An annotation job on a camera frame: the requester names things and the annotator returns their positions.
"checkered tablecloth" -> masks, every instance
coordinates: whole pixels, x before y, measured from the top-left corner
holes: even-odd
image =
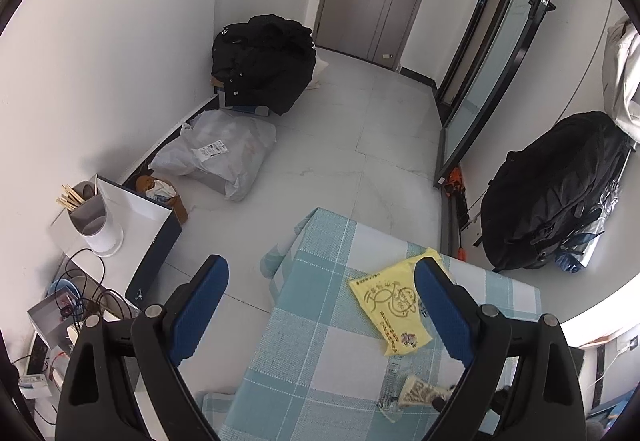
[[[458,381],[463,366],[447,355],[428,316],[422,321],[433,341],[412,355],[383,356],[385,341],[347,281],[424,251],[321,208],[309,214],[260,263],[262,274],[271,279],[274,309],[220,438],[422,439],[437,417],[433,408],[406,408],[394,423],[378,408],[388,367],[396,364],[398,388],[408,374],[448,387]],[[540,316],[536,288],[449,257],[443,260],[478,304],[492,303],[508,317]],[[500,387],[511,382],[514,369],[514,360],[507,360]],[[496,419],[488,415],[483,429],[492,431]]]

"metal screw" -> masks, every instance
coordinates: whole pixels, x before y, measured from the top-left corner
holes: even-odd
[[[84,321],[84,325],[87,327],[95,327],[100,323],[100,317],[98,315],[91,315]]]
[[[145,315],[148,318],[156,318],[157,316],[160,316],[161,312],[162,312],[162,306],[158,304],[151,304],[151,306],[145,309]]]
[[[549,327],[556,327],[558,325],[558,319],[553,315],[549,315],[548,313],[544,315],[542,320],[544,320],[545,324]]]
[[[484,316],[490,316],[490,317],[498,316],[498,313],[499,313],[498,308],[495,307],[493,304],[484,304],[484,306],[482,306],[480,310],[482,311],[482,314]]]

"white marble floor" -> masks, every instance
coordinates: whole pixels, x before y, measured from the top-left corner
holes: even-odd
[[[164,302],[211,253],[230,267],[225,296],[180,372],[194,395],[234,392],[269,319],[259,259],[316,207],[422,246],[440,243],[432,187],[440,121],[431,89],[319,49],[321,87],[305,91],[277,126],[277,143],[242,202],[170,177],[190,217],[152,294]]]

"yellow package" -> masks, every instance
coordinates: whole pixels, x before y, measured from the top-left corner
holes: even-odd
[[[450,278],[437,251],[398,262],[378,273],[350,280],[349,286],[360,307],[382,333],[388,347],[385,356],[413,353],[431,341],[420,321],[420,305],[415,290],[415,263],[432,257]]]

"black clothing pile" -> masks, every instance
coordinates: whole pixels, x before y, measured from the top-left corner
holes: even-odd
[[[211,75],[223,82],[228,106],[267,106],[276,114],[290,110],[316,65],[311,30],[276,15],[225,27],[211,57]]]
[[[494,271],[542,267],[572,232],[597,220],[597,202],[629,146],[607,114],[592,111],[509,152],[481,204],[482,246]]]

